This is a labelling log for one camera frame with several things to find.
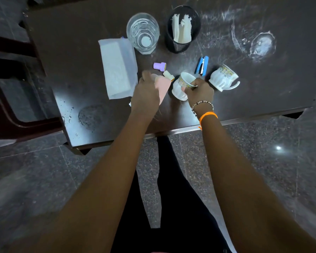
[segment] forearm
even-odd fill
[[[237,251],[316,249],[316,241],[284,209],[215,116],[203,119],[202,133],[216,196]]]
[[[68,201],[47,238],[49,250],[109,252],[148,122],[130,115],[119,136]]]

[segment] floor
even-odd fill
[[[29,41],[18,25],[26,1],[0,0],[0,36]],[[28,83],[0,80],[17,117],[30,121],[56,116],[51,89],[43,83],[37,63],[21,60]],[[226,129],[295,220],[316,238],[316,98],[314,107],[296,120],[280,116],[232,124]],[[233,249],[215,197],[201,132],[172,135],[170,140],[185,177],[215,216]],[[57,133],[0,148],[0,252],[22,238],[32,240],[44,232],[108,149],[94,148],[86,156],[76,156],[62,146],[64,142],[64,135]],[[143,142],[137,171],[151,227],[159,227],[155,139]]]

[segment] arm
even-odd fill
[[[159,107],[159,93],[143,72],[130,117],[109,150],[60,211],[38,252],[110,252],[131,187],[145,131]]]
[[[205,81],[193,84],[198,87],[185,90],[190,106],[213,100]],[[199,119],[212,106],[201,103],[194,111]],[[207,115],[201,125],[215,194],[237,252],[316,252],[316,240],[284,209],[220,121]]]

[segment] cup handle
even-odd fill
[[[238,81],[234,86],[232,87],[229,87],[229,88],[222,88],[223,90],[232,90],[232,89],[235,89],[237,86],[239,86],[240,84],[240,81]]]

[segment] purple cap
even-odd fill
[[[164,62],[161,62],[161,63],[154,63],[154,64],[153,64],[153,68],[154,68],[154,69],[158,69],[158,70],[160,70],[160,71],[162,71],[162,72],[165,72],[166,63],[164,63]]]

